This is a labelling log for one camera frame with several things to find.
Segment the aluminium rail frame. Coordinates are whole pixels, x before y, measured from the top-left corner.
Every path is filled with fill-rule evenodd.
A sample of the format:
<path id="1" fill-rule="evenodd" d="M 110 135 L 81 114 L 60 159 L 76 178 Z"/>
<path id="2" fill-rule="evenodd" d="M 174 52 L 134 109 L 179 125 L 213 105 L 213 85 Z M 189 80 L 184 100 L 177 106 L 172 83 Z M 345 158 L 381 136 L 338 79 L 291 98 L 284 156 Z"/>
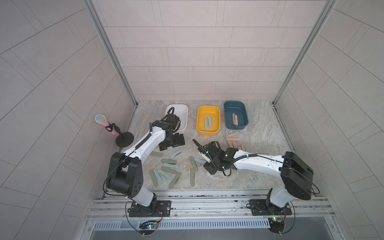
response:
<path id="1" fill-rule="evenodd" d="M 267 190 L 157 191 L 160 201 L 171 201 L 169 219 L 234 219 L 251 218 L 246 207 L 250 200 L 264 200 Z M 93 200 L 86 220 L 124 220 L 125 209 L 131 204 L 123 197 L 109 196 Z M 300 217 L 333 217 L 335 213 L 327 197 L 312 196 L 311 200 L 295 199 L 293 215 Z"/>

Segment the pink toy microphone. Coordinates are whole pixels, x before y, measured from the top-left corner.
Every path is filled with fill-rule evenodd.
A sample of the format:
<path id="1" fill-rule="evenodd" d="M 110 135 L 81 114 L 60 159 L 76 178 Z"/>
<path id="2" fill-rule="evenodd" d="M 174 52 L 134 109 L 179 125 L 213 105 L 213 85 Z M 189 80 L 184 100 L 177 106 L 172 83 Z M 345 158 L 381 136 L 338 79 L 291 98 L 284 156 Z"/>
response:
<path id="1" fill-rule="evenodd" d="M 105 115 L 97 114 L 97 115 L 95 115 L 94 119 L 95 119 L 96 123 L 102 125 L 108 132 L 112 133 L 113 135 L 115 135 L 117 133 L 114 130 L 114 127 L 112 126 L 112 124 L 110 124 L 107 121 L 107 117 Z"/>

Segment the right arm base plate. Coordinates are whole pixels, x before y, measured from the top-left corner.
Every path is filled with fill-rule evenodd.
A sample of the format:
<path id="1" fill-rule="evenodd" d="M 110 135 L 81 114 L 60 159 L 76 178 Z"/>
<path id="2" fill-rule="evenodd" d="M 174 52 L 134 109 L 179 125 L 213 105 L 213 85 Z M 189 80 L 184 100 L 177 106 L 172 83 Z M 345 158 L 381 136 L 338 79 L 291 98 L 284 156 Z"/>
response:
<path id="1" fill-rule="evenodd" d="M 266 200 L 250 200 L 247 208 L 251 210 L 253 216 L 290 216 L 292 208 L 286 204 L 283 208 L 273 204 L 268 204 Z"/>

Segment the yellow storage box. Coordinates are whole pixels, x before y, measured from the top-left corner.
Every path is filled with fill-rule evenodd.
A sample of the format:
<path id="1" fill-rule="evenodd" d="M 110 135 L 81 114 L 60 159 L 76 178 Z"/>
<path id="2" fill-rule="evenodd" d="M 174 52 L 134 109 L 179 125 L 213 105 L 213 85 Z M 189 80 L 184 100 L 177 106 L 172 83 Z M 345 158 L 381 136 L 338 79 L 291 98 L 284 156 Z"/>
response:
<path id="1" fill-rule="evenodd" d="M 216 106 L 199 107 L 196 127 L 200 135 L 217 135 L 221 128 L 220 109 Z"/>

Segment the circuit board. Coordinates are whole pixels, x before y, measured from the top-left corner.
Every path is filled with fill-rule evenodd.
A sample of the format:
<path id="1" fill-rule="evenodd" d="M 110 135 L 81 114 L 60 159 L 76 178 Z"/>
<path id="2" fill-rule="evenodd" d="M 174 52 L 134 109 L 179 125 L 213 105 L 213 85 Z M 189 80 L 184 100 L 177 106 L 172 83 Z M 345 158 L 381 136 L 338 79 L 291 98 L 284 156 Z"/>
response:
<path id="1" fill-rule="evenodd" d="M 142 224 L 140 224 L 139 228 L 140 230 L 151 230 L 154 231 L 159 227 L 159 222 L 157 221 L 147 221 Z"/>
<path id="2" fill-rule="evenodd" d="M 270 232 L 274 234 L 282 234 L 285 230 L 285 219 L 284 217 L 272 217 L 268 218 L 270 225 Z"/>

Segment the left circuit board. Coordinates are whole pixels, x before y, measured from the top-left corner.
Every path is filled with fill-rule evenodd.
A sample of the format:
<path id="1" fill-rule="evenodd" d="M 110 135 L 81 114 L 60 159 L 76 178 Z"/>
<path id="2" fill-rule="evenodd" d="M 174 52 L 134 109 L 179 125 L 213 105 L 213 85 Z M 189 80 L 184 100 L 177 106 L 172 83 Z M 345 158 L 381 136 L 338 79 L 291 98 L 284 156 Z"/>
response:
<path id="1" fill-rule="evenodd" d="M 154 231 L 159 227 L 159 222 L 157 221 L 147 221 L 142 224 L 140 224 L 139 228 L 140 230 L 151 230 Z"/>

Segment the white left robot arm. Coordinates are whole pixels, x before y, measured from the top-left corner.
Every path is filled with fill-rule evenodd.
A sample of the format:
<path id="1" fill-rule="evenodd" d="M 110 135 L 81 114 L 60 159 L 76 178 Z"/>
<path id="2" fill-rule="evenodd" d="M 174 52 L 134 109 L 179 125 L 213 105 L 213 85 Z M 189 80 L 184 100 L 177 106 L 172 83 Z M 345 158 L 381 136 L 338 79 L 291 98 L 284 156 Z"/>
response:
<path id="1" fill-rule="evenodd" d="M 143 162 L 157 146 L 160 151 L 184 146 L 184 135 L 177 132 L 180 126 L 174 107 L 161 120 L 150 123 L 149 132 L 138 143 L 124 153 L 112 155 L 103 190 L 127 196 L 146 216 L 156 213 L 157 196 L 143 186 Z"/>

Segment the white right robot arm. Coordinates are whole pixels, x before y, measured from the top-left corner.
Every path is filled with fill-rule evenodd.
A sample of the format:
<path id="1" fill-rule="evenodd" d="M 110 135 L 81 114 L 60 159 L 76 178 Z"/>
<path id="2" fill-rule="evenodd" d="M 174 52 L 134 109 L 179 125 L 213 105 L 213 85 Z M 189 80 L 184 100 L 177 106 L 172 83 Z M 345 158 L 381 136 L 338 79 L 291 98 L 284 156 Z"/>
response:
<path id="1" fill-rule="evenodd" d="M 224 151 L 216 141 L 203 146 L 193 139 L 193 143 L 207 161 L 204 168 L 211 175 L 222 172 L 228 177 L 233 170 L 247 170 L 273 176 L 282 182 L 279 187 L 269 190 L 265 200 L 250 201 L 251 209 L 278 215 L 286 211 L 285 207 L 290 201 L 294 199 L 309 201 L 314 194 L 314 171 L 293 152 L 268 157 L 236 148 L 227 148 Z"/>

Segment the dark teal storage box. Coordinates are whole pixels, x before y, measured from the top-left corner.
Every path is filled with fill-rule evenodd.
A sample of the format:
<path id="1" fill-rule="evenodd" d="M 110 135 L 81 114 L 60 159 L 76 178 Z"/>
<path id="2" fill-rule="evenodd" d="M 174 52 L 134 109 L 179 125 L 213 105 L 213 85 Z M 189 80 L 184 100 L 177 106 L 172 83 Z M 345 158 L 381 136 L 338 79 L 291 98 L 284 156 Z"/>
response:
<path id="1" fill-rule="evenodd" d="M 246 106 L 240 101 L 224 103 L 225 125 L 230 130 L 243 130 L 249 123 Z"/>

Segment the right circuit board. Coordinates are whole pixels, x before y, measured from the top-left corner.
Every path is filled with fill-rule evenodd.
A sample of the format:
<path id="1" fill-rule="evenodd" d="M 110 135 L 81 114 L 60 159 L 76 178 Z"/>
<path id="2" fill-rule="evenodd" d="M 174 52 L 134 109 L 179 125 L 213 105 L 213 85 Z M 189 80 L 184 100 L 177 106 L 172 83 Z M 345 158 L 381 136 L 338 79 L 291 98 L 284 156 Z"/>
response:
<path id="1" fill-rule="evenodd" d="M 285 230 L 285 219 L 284 217 L 272 217 L 268 218 L 270 225 L 270 232 L 274 234 L 282 234 Z"/>

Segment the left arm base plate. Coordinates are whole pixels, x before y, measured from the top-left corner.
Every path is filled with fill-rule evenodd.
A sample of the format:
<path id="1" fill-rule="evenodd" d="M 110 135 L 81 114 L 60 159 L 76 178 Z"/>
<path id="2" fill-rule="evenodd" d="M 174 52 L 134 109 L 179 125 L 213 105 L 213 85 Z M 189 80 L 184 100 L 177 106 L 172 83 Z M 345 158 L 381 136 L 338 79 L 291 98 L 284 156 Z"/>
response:
<path id="1" fill-rule="evenodd" d="M 156 201 L 151 203 L 148 207 L 132 203 L 131 207 L 127 209 L 130 218 L 160 218 L 169 217 L 171 211 L 171 201 Z"/>

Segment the black microphone stand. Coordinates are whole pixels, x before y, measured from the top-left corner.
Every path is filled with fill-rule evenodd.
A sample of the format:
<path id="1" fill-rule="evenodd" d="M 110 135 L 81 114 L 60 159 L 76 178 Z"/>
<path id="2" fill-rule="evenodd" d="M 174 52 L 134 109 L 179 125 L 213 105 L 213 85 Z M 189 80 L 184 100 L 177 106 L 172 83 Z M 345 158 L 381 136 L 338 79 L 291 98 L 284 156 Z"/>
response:
<path id="1" fill-rule="evenodd" d="M 110 133 L 116 132 L 118 134 L 116 138 L 116 145 L 120 148 L 128 147 L 134 141 L 134 135 L 130 132 L 121 132 L 120 128 L 115 124 L 109 124 L 105 127 Z"/>

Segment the white storage box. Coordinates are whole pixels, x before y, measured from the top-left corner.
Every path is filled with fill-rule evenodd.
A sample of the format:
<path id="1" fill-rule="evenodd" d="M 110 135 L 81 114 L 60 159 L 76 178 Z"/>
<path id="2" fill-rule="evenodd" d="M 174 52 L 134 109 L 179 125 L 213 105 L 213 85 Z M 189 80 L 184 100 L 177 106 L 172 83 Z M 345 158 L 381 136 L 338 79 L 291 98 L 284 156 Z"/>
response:
<path id="1" fill-rule="evenodd" d="M 174 107 L 174 115 L 178 116 L 181 120 L 181 126 L 177 133 L 184 134 L 188 125 L 188 107 L 183 104 L 173 104 L 169 105 L 166 108 L 166 114 L 169 111 L 170 108 Z"/>

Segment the olive folding knife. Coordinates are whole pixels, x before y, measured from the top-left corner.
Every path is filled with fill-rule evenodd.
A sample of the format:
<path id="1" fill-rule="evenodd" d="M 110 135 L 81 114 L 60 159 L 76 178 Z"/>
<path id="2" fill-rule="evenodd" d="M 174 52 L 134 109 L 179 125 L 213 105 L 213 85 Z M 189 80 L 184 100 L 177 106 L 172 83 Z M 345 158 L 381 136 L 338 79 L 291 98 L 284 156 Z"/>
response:
<path id="1" fill-rule="evenodd" d="M 197 172 L 197 171 L 199 170 L 199 168 L 198 168 L 198 166 L 197 166 L 197 164 L 196 164 L 196 162 L 195 162 L 194 157 L 190 156 L 190 157 L 189 157 L 189 160 L 190 160 L 190 163 L 191 163 L 191 165 L 192 165 L 194 171 Z"/>
<path id="2" fill-rule="evenodd" d="M 171 182 L 169 184 L 169 189 L 173 189 L 174 185 L 180 179 L 181 175 L 182 175 L 182 173 L 180 173 L 180 172 L 176 173 L 176 175 L 174 176 L 174 178 L 171 180 Z"/>
<path id="3" fill-rule="evenodd" d="M 195 169 L 191 168 L 190 169 L 190 185 L 191 185 L 191 187 L 194 187 L 195 184 L 196 184 L 196 182 L 195 182 Z"/>
<path id="4" fill-rule="evenodd" d="M 158 182 L 158 179 L 157 179 L 157 177 L 156 177 L 156 175 L 155 175 L 154 170 L 149 170 L 149 174 L 150 174 L 150 178 L 151 178 L 151 180 L 152 180 L 153 185 L 154 185 L 155 187 L 158 186 L 159 182 Z"/>
<path id="5" fill-rule="evenodd" d="M 163 156 L 164 156 L 163 153 L 155 152 L 155 151 L 152 151 L 152 152 L 150 153 L 150 155 L 157 156 L 157 157 L 163 157 Z"/>
<path id="6" fill-rule="evenodd" d="M 176 165 L 177 161 L 176 160 L 171 160 L 171 159 L 161 159 L 161 163 Z"/>
<path id="7" fill-rule="evenodd" d="M 176 169 L 171 169 L 171 168 L 167 168 L 164 166 L 161 167 L 161 170 L 163 170 L 167 173 L 170 173 L 170 174 L 177 174 L 178 173 L 178 171 Z"/>

